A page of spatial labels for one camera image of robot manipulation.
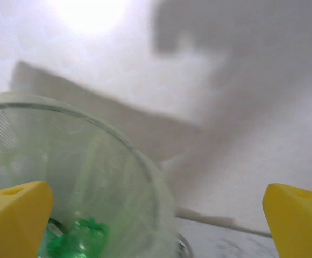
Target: white surface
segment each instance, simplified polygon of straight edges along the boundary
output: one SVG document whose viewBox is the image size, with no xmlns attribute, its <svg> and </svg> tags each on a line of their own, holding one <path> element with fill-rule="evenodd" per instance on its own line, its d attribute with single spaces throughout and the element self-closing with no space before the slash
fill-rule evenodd
<svg viewBox="0 0 312 258">
<path fill-rule="evenodd" d="M 269 183 L 312 190 L 312 1 L 104 2 L 0 0 L 0 91 L 115 124 L 180 206 L 268 231 Z"/>
<path fill-rule="evenodd" d="M 194 258 L 278 258 L 272 238 L 178 219 Z"/>
</svg>

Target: green plastic piece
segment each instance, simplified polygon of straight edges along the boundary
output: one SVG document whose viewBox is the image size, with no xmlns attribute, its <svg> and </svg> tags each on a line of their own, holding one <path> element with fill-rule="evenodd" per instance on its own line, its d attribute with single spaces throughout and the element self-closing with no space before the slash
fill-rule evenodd
<svg viewBox="0 0 312 258">
<path fill-rule="evenodd" d="M 49 258 L 100 258 L 108 240 L 106 224 L 96 223 L 94 218 L 79 219 L 64 234 L 62 225 L 55 222 L 49 221 L 44 238 Z"/>
</svg>

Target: marble countertop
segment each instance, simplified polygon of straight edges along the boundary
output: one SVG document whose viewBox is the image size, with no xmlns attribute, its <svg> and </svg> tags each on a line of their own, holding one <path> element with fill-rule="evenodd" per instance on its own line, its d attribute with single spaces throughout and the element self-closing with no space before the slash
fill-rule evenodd
<svg viewBox="0 0 312 258">
<path fill-rule="evenodd" d="M 195 258 L 278 258 L 272 238 L 178 219 Z"/>
</svg>

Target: white wall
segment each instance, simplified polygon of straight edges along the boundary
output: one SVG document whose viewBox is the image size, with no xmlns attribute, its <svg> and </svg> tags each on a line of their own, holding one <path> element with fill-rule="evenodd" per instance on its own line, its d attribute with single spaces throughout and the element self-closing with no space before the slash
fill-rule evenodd
<svg viewBox="0 0 312 258">
<path fill-rule="evenodd" d="M 269 183 L 312 190 L 312 1 L 62 2 L 0 0 L 0 91 L 113 123 L 212 221 L 267 232 Z"/>
</svg>

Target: clear glass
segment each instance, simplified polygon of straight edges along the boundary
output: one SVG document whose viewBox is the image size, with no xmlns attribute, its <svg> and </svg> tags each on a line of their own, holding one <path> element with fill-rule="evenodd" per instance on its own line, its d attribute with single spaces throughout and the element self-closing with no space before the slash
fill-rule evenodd
<svg viewBox="0 0 312 258">
<path fill-rule="evenodd" d="M 174 203 L 154 164 L 111 126 L 58 101 L 0 94 L 0 189 L 43 180 L 51 217 L 109 225 L 102 257 L 174 257 Z"/>
</svg>

